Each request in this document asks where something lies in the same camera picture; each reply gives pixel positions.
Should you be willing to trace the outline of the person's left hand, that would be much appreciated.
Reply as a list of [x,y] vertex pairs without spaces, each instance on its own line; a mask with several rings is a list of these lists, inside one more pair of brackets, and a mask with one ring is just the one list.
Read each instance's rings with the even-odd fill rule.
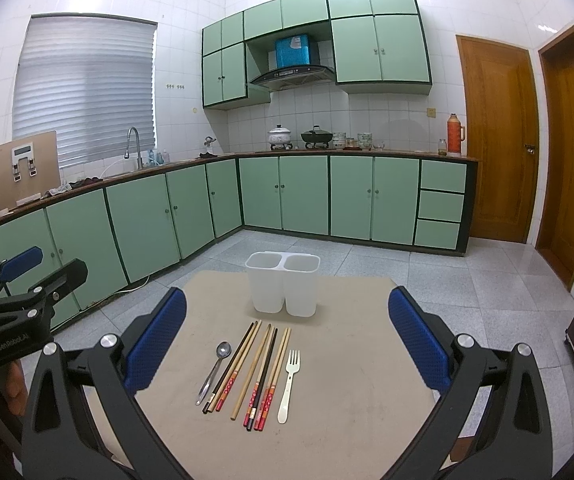
[[21,360],[15,360],[7,364],[4,385],[0,386],[0,393],[2,393],[7,403],[8,410],[13,415],[25,415],[28,389]]

